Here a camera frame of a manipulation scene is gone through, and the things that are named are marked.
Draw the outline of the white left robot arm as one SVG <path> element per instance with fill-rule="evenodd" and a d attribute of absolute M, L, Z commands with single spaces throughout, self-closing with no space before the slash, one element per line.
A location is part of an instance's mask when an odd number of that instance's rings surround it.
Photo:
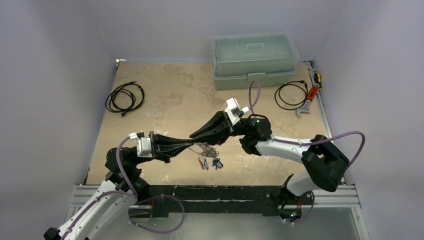
<path fill-rule="evenodd" d="M 129 134 L 116 148 L 106 155 L 109 169 L 105 180 L 88 201 L 58 228 L 51 227 L 43 235 L 46 240 L 94 240 L 122 214 L 130 224 L 140 227 L 133 220 L 132 206 L 145 205 L 153 216 L 166 202 L 175 203 L 182 212 L 185 208 L 172 194 L 154 188 L 140 177 L 137 166 L 152 160 L 169 163 L 194 144 L 191 139 L 178 139 L 150 132 Z"/>

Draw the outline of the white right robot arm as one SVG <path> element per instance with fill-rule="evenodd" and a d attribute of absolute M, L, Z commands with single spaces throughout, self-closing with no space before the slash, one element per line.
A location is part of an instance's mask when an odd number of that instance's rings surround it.
<path fill-rule="evenodd" d="M 282 200 L 288 204 L 315 189 L 335 192 L 349 167 L 348 158 L 325 136 L 300 140 L 273 136 L 270 121 L 259 114 L 240 118 L 218 111 L 188 139 L 150 135 L 153 156 L 165 161 L 195 143 L 222 145 L 236 136 L 241 137 L 239 142 L 248 155 L 280 157 L 304 165 L 305 171 L 289 177 L 280 191 Z"/>

